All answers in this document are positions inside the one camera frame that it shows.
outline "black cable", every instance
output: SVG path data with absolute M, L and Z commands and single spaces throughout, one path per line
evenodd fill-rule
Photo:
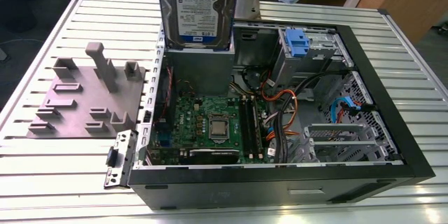
M 331 74 L 348 74 L 351 72 L 351 70 L 336 70 L 336 71 L 327 71 L 327 72 L 320 72 L 314 74 L 312 76 L 307 77 L 300 84 L 296 86 L 295 88 L 295 94 L 296 97 L 298 95 L 302 93 L 302 91 L 307 88 L 307 86 L 319 78 L 322 78 L 323 76 L 331 75 Z M 283 163 L 286 163 L 288 161 L 288 145 L 287 145 L 287 136 L 286 136 L 286 132 L 283 130 L 283 114 L 286 109 L 288 108 L 288 104 L 291 102 L 292 96 L 290 95 L 287 100 L 283 103 L 283 106 L 279 110 L 278 116 L 276 116 L 276 121 L 275 121 L 275 126 L 274 130 L 275 130 L 275 137 L 279 138 L 279 142 L 282 144 L 282 150 L 286 153 L 286 155 L 283 156 L 283 158 L 280 159 L 280 161 Z
M 247 77 L 247 72 L 248 70 L 263 70 L 263 69 L 267 69 L 268 67 L 266 66 L 247 66 L 244 69 L 243 69 L 243 72 L 242 72 L 242 78 L 243 78 L 243 81 L 244 81 L 244 84 L 246 86 L 250 88 L 250 91 L 256 94 L 258 96 L 260 96 L 260 94 L 258 93 L 258 91 L 260 91 L 260 88 L 262 86 L 259 86 L 258 88 L 252 87 L 248 79 L 246 78 Z

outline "hard drive label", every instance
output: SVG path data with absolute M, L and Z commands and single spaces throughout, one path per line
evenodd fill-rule
M 179 35 L 184 41 L 210 42 L 218 36 L 218 0 L 178 0 Z

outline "green motherboard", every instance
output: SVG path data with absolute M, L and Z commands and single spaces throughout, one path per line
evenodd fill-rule
M 256 148 L 262 150 L 260 154 L 247 155 L 242 133 L 244 125 L 240 125 L 240 104 L 240 98 L 178 98 L 174 130 L 170 139 L 162 139 L 167 136 L 159 135 L 160 143 L 164 140 L 162 146 L 166 148 L 159 148 L 154 153 L 162 159 L 160 164 L 178 165 L 179 150 L 199 148 L 238 150 L 240 164 L 267 163 L 262 140 L 256 144 Z M 266 103 L 259 102 L 256 108 L 258 114 L 262 113 L 266 110 Z

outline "red wire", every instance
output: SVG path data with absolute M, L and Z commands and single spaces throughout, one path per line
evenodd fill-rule
M 167 94 L 166 104 L 164 104 L 164 106 L 163 106 L 163 111 L 162 111 L 160 117 L 159 117 L 158 121 L 155 121 L 155 123 L 159 123 L 159 122 L 160 122 L 160 119 L 162 119 L 163 116 L 166 115 L 166 112 L 167 112 L 167 105 L 168 105 L 168 101 L 170 101 L 170 98 L 171 98 L 171 88 L 172 88 L 174 75 L 172 75 L 171 70 L 170 70 L 168 67 L 167 67 L 167 71 L 168 71 L 168 75 L 170 75 L 168 94 Z

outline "floor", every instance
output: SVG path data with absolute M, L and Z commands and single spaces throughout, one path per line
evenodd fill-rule
M 38 26 L 32 30 L 15 34 L 0 27 L 0 48 L 10 56 L 6 62 L 0 62 L 0 110 L 42 47 L 38 41 L 2 43 L 22 38 L 44 41 L 70 1 L 35 0 L 30 3 L 38 18 Z M 416 47 L 442 82 L 448 86 L 448 36 L 440 36 L 436 30 L 431 30 Z

